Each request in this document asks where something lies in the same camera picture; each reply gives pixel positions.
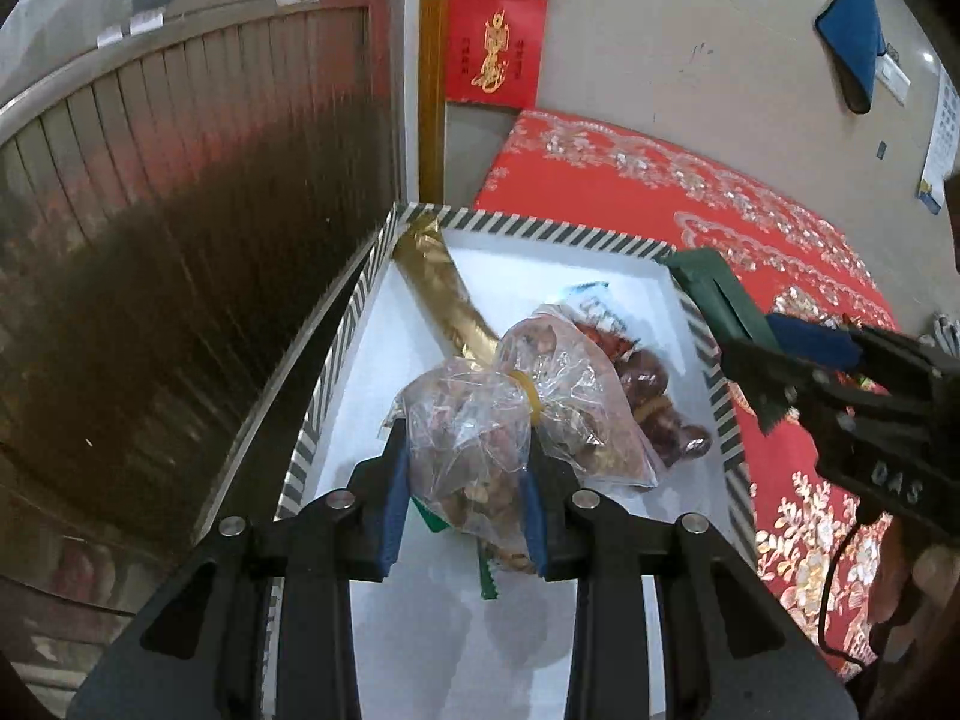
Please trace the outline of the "person's right hand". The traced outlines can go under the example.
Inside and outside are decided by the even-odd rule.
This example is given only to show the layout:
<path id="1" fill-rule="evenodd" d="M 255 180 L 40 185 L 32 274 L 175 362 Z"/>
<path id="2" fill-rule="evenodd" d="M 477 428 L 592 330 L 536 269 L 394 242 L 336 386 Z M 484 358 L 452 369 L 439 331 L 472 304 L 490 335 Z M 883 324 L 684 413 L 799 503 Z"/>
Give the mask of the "person's right hand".
<path id="1" fill-rule="evenodd" d="M 880 546 L 869 622 L 871 647 L 885 663 L 942 649 L 958 634 L 957 548 L 895 517 Z"/>

